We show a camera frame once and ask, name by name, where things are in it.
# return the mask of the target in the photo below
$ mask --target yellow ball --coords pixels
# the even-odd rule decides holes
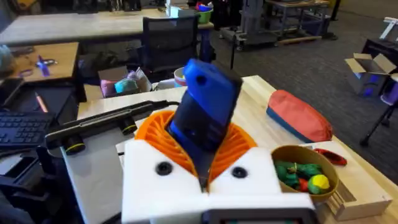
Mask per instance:
[[[327,190],[330,187],[329,179],[323,174],[313,176],[311,181],[314,186],[317,186],[322,190]]]

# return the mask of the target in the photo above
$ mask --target red and blue bag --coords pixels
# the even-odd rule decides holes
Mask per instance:
[[[330,141],[333,136],[326,118],[285,90],[271,94],[267,114],[305,143]]]

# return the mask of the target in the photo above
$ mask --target black chair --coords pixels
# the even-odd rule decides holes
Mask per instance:
[[[197,16],[167,19],[144,17],[143,28],[143,46],[138,52],[145,70],[151,73],[175,70],[197,57]]]

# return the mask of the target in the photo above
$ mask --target open cardboard box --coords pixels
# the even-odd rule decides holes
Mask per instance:
[[[355,53],[354,58],[345,61],[354,73],[348,75],[348,82],[362,96],[378,96],[390,73],[397,68],[383,54],[372,58],[369,54]]]

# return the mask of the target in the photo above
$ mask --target black keyboard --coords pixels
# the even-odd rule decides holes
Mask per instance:
[[[0,112],[0,150],[41,145],[52,121],[48,113]]]

